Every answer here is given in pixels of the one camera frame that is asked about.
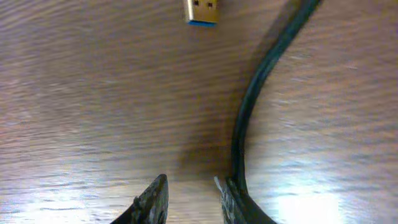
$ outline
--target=wire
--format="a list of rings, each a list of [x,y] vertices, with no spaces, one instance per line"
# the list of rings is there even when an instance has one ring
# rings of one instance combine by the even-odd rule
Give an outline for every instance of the wire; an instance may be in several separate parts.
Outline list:
[[[238,117],[235,121],[231,145],[232,179],[235,181],[240,191],[245,193],[248,192],[244,174],[244,138],[246,137],[250,115],[256,104],[257,97],[260,94],[261,87],[278,62],[280,56],[285,52],[286,48],[306,23],[320,1],[321,0],[304,0],[304,2],[301,3],[294,17],[279,34],[274,45],[267,51],[266,56],[262,59],[243,97]]]

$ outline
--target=wooden surface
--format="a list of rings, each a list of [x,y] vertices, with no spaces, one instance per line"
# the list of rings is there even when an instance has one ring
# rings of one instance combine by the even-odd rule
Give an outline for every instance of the wooden surface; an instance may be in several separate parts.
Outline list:
[[[213,176],[291,10],[220,10],[208,29],[182,0],[0,1],[0,222],[109,223],[165,173],[167,223],[221,223]],[[398,223],[397,11],[325,1],[262,89],[246,175],[275,221]]]

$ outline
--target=metal usb plug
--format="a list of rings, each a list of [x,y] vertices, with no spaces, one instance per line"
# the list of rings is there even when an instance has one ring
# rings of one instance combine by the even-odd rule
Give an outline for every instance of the metal usb plug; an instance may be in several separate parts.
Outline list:
[[[188,24],[213,27],[218,20],[217,0],[184,0]]]

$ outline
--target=black cord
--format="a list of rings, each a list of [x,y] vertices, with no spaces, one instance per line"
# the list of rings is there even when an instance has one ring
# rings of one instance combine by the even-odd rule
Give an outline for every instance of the black cord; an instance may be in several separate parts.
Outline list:
[[[241,107],[236,118],[232,136],[232,178],[238,189],[245,193],[248,192],[246,178],[244,175],[244,138],[248,129],[250,115],[260,94],[261,87],[274,68],[280,56],[290,45],[299,30],[306,23],[312,12],[321,0],[304,0],[300,8],[296,11],[292,20],[285,29],[279,34],[274,45],[268,50],[262,59],[260,66],[256,70],[246,94],[244,95]]]

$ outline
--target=black object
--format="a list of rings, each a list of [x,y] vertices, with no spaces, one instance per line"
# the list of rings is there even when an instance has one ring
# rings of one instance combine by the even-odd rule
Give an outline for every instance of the black object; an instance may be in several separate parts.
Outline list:
[[[275,44],[268,50],[254,74],[236,118],[233,131],[231,157],[232,177],[226,178],[222,192],[225,224],[276,224],[249,196],[244,175],[244,138],[261,87],[299,30],[311,16],[321,0],[303,0]],[[167,177],[161,174],[134,203],[112,224],[164,224],[167,218],[169,193]]]

